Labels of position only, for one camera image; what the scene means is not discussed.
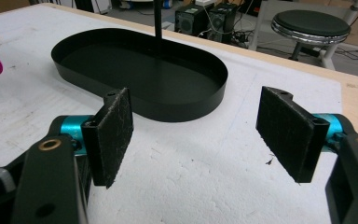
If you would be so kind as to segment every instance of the blue anodized part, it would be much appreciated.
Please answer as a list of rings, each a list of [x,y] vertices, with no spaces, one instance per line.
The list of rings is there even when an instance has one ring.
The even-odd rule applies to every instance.
[[[81,144],[81,149],[75,152],[76,156],[86,155],[86,147],[84,145],[83,133],[81,132],[81,125],[87,121],[91,115],[84,116],[68,116],[62,123],[61,133],[71,135],[76,141]]]
[[[343,133],[341,122],[332,114],[313,114],[314,117],[325,119],[330,123],[327,131],[326,140],[333,139],[335,133]]]

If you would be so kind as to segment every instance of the chair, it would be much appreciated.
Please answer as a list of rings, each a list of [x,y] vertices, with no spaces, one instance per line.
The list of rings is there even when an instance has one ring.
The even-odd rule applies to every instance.
[[[301,12],[290,12],[292,10],[294,11],[301,10],[301,12],[304,11],[307,12],[306,14],[303,14]],[[333,56],[334,52],[337,49],[337,44],[345,40],[346,35],[344,33],[350,32],[350,30],[348,30],[349,26],[347,24],[350,24],[353,21],[357,12],[358,12],[358,0],[356,0],[353,6],[351,6],[350,8],[332,7],[332,6],[316,5],[316,4],[305,4],[305,3],[298,3],[298,2],[286,2],[286,1],[277,1],[277,0],[263,0],[261,3],[260,11],[258,13],[258,17],[255,25],[254,37],[252,38],[248,49],[251,50],[257,49],[258,36],[261,31],[278,33],[280,35],[294,39],[297,42],[296,48],[292,54],[292,58],[294,57],[294,59],[296,59],[296,56],[298,54],[297,52],[299,52],[302,46],[305,44],[329,46],[327,50],[320,51],[319,58],[322,61],[323,67],[335,70],[331,57]],[[319,16],[321,14],[317,14],[317,13],[323,13],[322,20],[319,19]],[[296,16],[296,20],[288,19],[294,15]],[[324,23],[327,21],[327,18],[329,18],[328,20],[332,19],[330,16],[335,17],[333,18],[333,21],[340,20],[338,25],[339,27],[333,27],[333,30],[328,30],[328,28],[326,29],[327,26],[324,26]],[[318,23],[318,25],[311,26],[313,27],[313,30],[307,29],[308,22],[310,21],[314,21],[314,22],[317,21]],[[321,32],[321,30],[319,29],[322,29],[322,31],[327,32],[330,36],[325,38],[324,35],[326,33]],[[315,42],[315,38],[314,38],[316,36],[313,35],[322,36],[324,38],[324,43],[320,38],[319,40],[322,42],[322,44],[316,43],[317,41]]]
[[[342,19],[317,11],[289,10],[278,13],[271,28],[277,34],[294,39],[295,50],[289,58],[298,61],[303,44],[330,46],[341,43],[351,32],[351,27]]]

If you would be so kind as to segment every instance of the black pole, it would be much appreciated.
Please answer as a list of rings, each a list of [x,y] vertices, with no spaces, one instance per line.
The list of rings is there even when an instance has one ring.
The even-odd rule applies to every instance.
[[[161,55],[161,42],[162,42],[162,32],[161,32],[161,0],[154,0],[154,15],[155,15],[155,48],[157,56]]]

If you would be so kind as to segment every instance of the electronic equipment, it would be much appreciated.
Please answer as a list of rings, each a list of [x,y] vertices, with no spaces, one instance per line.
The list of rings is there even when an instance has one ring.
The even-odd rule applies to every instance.
[[[202,31],[206,31],[208,29],[207,11],[211,8],[213,5],[201,7],[189,4],[180,7],[175,11],[175,32],[198,36]]]
[[[209,12],[211,18],[208,28],[208,39],[221,43],[229,43],[234,29],[235,13],[237,5],[230,3],[220,3]]]

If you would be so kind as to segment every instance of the table surface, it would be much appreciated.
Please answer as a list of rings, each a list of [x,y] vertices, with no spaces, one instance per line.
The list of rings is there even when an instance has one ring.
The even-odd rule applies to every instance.
[[[50,52],[69,35],[108,27],[154,32],[50,4],[0,14],[0,166],[42,138],[57,116],[102,106],[59,76]],[[336,155],[321,155],[310,184],[296,184],[276,160],[267,165],[270,150],[255,129],[258,101],[261,86],[283,89],[311,113],[344,114],[358,131],[358,77],[169,31],[163,37],[220,58],[228,70],[225,97],[189,122],[134,114],[115,184],[91,188],[89,222],[329,223],[324,186]]]

